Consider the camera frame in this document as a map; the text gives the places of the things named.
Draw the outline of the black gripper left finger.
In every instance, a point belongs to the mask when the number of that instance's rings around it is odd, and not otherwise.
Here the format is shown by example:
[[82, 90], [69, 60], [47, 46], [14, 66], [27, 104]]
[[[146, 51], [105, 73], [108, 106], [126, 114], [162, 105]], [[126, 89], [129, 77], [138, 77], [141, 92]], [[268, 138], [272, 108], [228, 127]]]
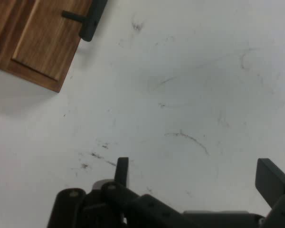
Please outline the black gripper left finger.
[[86, 193], [80, 188], [60, 191], [49, 228], [196, 228], [176, 210], [145, 194], [127, 188], [129, 159], [117, 160], [114, 179]]

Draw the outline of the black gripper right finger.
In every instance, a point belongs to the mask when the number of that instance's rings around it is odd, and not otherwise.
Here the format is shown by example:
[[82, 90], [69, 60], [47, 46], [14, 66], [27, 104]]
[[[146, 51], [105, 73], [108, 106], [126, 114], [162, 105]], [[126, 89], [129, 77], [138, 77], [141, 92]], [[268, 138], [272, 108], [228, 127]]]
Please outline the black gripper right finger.
[[260, 158], [257, 160], [255, 186], [271, 208], [261, 227], [285, 228], [285, 173], [270, 159]]

